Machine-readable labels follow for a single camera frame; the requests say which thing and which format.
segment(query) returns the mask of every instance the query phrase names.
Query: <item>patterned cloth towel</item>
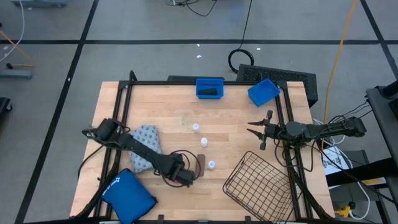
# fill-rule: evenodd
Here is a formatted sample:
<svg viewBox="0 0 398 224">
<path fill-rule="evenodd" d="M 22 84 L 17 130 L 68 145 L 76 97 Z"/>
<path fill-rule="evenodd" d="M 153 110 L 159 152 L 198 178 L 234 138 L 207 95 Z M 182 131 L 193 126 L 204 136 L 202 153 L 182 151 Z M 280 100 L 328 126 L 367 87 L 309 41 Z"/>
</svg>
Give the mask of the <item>patterned cloth towel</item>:
<svg viewBox="0 0 398 224">
<path fill-rule="evenodd" d="M 161 154 L 159 135 L 157 134 L 157 128 L 154 125 L 142 125 L 139 129 L 130 132 L 133 138 L 145 146 L 149 147 L 153 151 Z M 138 156 L 133 152 L 129 152 L 130 163 L 133 166 L 133 172 L 138 174 L 139 172 L 147 169 L 152 169 L 153 166 L 150 162 L 146 161 L 142 157 Z"/>
</svg>

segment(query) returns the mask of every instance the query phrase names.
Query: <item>wooden table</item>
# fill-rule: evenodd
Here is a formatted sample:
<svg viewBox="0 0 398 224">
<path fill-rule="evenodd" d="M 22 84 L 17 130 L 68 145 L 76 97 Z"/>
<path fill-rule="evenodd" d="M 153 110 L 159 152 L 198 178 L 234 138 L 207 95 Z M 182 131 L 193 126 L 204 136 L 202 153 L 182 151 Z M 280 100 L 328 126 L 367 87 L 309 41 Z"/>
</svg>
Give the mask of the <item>wooden table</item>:
<svg viewBox="0 0 398 224">
<path fill-rule="evenodd" d="M 289 82 L 289 95 L 295 121 L 312 123 L 310 109 L 302 82 Z M 104 118 L 112 117 L 118 82 L 103 82 L 93 126 L 98 126 Z M 267 110 L 273 110 L 272 123 L 278 123 L 275 100 L 260 107 L 252 103 L 247 89 L 250 86 L 224 86 L 224 97 L 220 100 L 199 100 L 194 85 L 134 85 L 129 105 L 127 126 L 136 129 L 142 124 L 156 125 L 159 130 L 160 144 L 164 154 L 178 149 L 186 149 L 194 154 L 205 154 L 206 163 L 215 161 L 214 170 L 206 170 L 205 175 L 194 182 L 190 188 L 175 189 L 167 186 L 163 180 L 153 175 L 152 170 L 137 175 L 145 188 L 158 199 L 158 204 L 142 220 L 156 220 L 163 214 L 166 220 L 243 220 L 251 215 L 226 194 L 222 186 L 246 151 L 253 151 L 282 172 L 274 156 L 275 145 L 267 140 L 265 151 L 259 150 L 260 141 L 246 128 L 263 131 L 264 128 L 248 125 L 250 121 L 264 119 Z M 281 94 L 284 118 L 287 113 Z M 124 100 L 118 120 L 121 120 Z M 192 131 L 192 124 L 200 125 L 200 132 Z M 208 146 L 202 148 L 200 139 L 206 137 Z M 88 141 L 85 157 L 98 147 Z M 76 215 L 87 204 L 98 189 L 105 150 L 90 159 L 81 170 L 80 179 L 73 200 L 71 215 Z M 309 147 L 302 149 L 305 167 L 310 167 Z M 122 153 L 120 170 L 132 169 L 126 151 Z M 314 152 L 313 172 L 305 172 L 307 185 L 318 203 L 329 215 L 334 217 L 330 194 L 320 154 Z M 305 210 L 300 198 L 301 214 Z"/>
</svg>

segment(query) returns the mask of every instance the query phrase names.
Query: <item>black floor tape line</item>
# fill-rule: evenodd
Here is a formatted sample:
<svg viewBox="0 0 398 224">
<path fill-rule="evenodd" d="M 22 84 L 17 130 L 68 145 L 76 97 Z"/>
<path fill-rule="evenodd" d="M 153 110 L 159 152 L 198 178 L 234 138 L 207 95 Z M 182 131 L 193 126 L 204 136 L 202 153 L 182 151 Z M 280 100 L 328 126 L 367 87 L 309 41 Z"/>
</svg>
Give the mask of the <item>black floor tape line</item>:
<svg viewBox="0 0 398 224">
<path fill-rule="evenodd" d="M 147 45 L 147 44 L 240 44 L 239 39 L 171 39 L 171 40 L 85 40 L 84 44 L 98 45 Z M 388 44 L 398 44 L 398 40 L 385 40 Z M 80 40 L 21 40 L 20 44 L 79 44 Z M 380 40 L 345 40 L 345 45 L 374 45 Z M 0 44 L 9 44 L 0 40 Z M 244 40 L 243 44 L 280 44 L 280 45 L 338 45 L 340 40 Z"/>
<path fill-rule="evenodd" d="M 366 3 L 366 1 L 361 0 L 361 4 L 362 4 L 363 9 L 365 10 L 366 16 L 369 19 L 369 22 L 371 23 L 371 26 L 373 28 L 373 31 L 374 31 L 378 41 L 380 41 L 381 48 L 383 49 L 384 55 L 387 58 L 388 64 L 390 65 L 391 70 L 392 70 L 393 74 L 395 75 L 396 79 L 398 79 L 397 64 L 396 64 L 396 61 L 394 60 L 393 56 L 391 55 L 390 49 L 388 49 L 387 42 L 384 40 L 384 38 L 380 32 L 380 29 L 377 26 L 376 21 L 374 20 L 372 12 L 371 12 L 368 4 Z"/>
<path fill-rule="evenodd" d="M 39 154 L 39 158 L 37 159 L 35 168 L 33 170 L 32 177 L 30 178 L 29 184 L 27 186 L 27 189 L 26 189 L 26 192 L 24 195 L 24 199 L 22 200 L 21 206 L 19 207 L 19 211 L 18 211 L 16 220 L 15 220 L 15 223 L 17 223 L 17 224 L 23 223 L 25 220 L 25 216 L 28 211 L 30 201 L 32 200 L 33 193 L 35 191 L 37 182 L 39 180 L 40 173 L 42 171 L 45 158 L 47 157 L 47 153 L 50 148 L 50 144 L 51 144 L 54 132 L 55 132 L 55 128 L 57 127 L 57 124 L 58 124 L 58 121 L 59 121 L 59 118 L 60 118 L 60 115 L 62 112 L 63 104 L 65 103 L 65 99 L 67 97 L 70 84 L 73 80 L 73 75 L 75 73 L 76 66 L 78 64 L 78 61 L 79 61 L 79 58 L 81 55 L 81 50 L 83 49 L 83 46 L 84 46 L 84 40 L 87 38 L 88 30 L 90 29 L 91 22 L 93 21 L 94 13 L 98 6 L 98 1 L 99 0 L 94 0 L 93 5 L 90 10 L 90 13 L 88 14 L 85 28 L 83 29 L 83 33 L 81 34 L 81 37 L 80 37 L 80 43 L 78 44 L 78 47 L 76 49 L 75 56 L 73 57 L 72 63 L 70 65 L 70 68 L 68 71 L 68 75 L 65 79 L 65 83 L 63 84 L 60 98 L 58 99 L 57 106 L 55 108 L 53 117 L 51 119 L 49 130 L 47 131 L 47 134 L 45 136 L 44 143 L 43 143 L 42 149 Z"/>
</svg>

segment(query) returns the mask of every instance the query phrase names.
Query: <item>blue plastic bin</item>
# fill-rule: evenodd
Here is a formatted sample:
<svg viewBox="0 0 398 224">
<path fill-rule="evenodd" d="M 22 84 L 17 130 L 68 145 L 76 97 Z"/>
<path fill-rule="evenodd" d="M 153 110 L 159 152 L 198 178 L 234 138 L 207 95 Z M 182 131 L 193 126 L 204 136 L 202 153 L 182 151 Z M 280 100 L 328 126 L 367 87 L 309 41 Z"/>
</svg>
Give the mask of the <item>blue plastic bin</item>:
<svg viewBox="0 0 398 224">
<path fill-rule="evenodd" d="M 249 97 L 256 106 L 267 103 L 275 96 L 279 95 L 279 89 L 269 80 L 263 80 L 248 89 Z"/>
<path fill-rule="evenodd" d="M 217 95 L 199 95 L 199 90 L 217 89 Z M 197 97 L 199 99 L 220 99 L 224 96 L 224 80 L 222 78 L 197 78 Z"/>
</svg>

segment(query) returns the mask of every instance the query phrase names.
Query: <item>blue bag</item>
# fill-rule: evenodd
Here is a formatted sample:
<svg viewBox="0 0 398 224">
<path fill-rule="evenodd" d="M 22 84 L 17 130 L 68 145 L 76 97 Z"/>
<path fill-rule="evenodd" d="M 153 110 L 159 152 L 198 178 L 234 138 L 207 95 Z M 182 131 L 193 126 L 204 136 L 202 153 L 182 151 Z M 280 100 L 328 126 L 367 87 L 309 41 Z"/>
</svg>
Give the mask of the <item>blue bag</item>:
<svg viewBox="0 0 398 224">
<path fill-rule="evenodd" d="M 123 224 L 131 224 L 157 203 L 129 169 L 122 170 L 102 193 Z"/>
</svg>

